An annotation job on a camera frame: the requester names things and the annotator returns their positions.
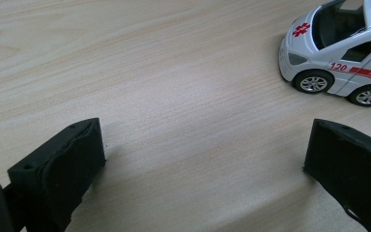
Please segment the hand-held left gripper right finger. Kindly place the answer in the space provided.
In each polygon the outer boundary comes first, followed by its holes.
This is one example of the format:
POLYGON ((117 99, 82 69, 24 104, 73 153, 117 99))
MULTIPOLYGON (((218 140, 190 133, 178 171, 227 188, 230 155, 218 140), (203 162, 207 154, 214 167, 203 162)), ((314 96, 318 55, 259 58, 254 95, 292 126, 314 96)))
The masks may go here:
POLYGON ((351 127, 316 119, 303 171, 371 232, 371 137, 351 127))

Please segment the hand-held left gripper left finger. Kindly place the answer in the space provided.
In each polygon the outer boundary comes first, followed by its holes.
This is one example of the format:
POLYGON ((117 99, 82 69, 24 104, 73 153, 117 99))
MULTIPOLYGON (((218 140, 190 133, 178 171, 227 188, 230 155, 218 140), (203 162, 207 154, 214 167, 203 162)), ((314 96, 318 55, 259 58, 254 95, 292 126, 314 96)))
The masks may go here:
POLYGON ((65 232, 72 212, 105 166, 100 120, 67 126, 8 170, 25 204, 28 232, 65 232))

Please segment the white toy ambulance car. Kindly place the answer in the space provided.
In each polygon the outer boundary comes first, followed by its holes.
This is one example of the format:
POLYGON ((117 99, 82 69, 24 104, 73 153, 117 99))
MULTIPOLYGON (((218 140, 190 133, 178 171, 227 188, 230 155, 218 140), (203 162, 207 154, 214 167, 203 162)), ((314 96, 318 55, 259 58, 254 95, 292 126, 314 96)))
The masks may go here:
POLYGON ((331 0, 296 19, 279 48, 282 77, 298 91, 371 107, 371 0, 331 0))

